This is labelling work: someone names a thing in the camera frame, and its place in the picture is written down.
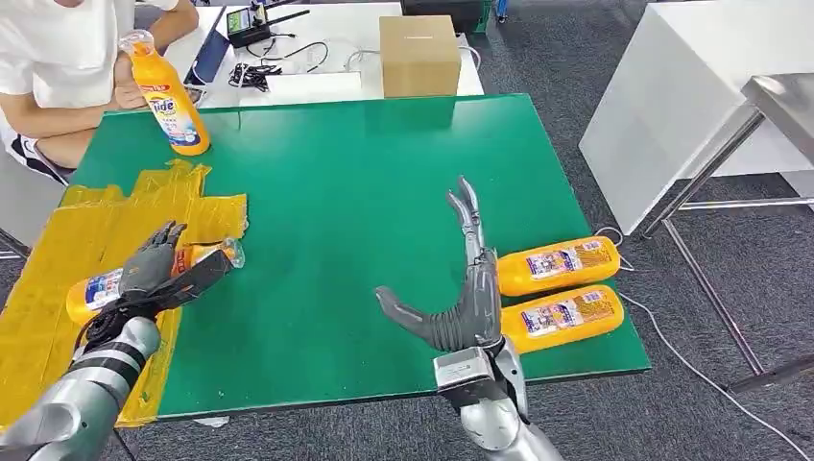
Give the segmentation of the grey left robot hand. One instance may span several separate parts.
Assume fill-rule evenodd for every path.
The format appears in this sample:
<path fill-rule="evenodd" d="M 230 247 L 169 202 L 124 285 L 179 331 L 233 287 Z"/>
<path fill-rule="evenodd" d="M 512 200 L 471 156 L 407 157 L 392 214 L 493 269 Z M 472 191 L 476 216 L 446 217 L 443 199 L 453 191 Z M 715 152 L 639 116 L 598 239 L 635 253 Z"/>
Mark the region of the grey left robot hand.
<path fill-rule="evenodd" d="M 119 283 L 117 308 L 154 317 L 195 300 L 245 262 L 239 242 L 179 246 L 186 226 L 170 221 L 154 232 L 127 260 Z"/>

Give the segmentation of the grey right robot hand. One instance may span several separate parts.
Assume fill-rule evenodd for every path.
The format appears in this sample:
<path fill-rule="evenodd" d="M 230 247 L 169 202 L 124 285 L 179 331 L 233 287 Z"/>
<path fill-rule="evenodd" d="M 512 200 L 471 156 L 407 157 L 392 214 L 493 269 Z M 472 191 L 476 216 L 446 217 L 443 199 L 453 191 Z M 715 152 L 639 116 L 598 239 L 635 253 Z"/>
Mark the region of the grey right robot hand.
<path fill-rule="evenodd" d="M 491 347 L 502 340 L 501 298 L 496 252 L 487 246 L 476 192 L 458 178 L 459 194 L 446 192 L 464 238 L 465 273 L 458 301 L 440 313 L 424 313 L 403 303 L 387 286 L 375 288 L 381 310 L 390 320 L 440 352 Z"/>

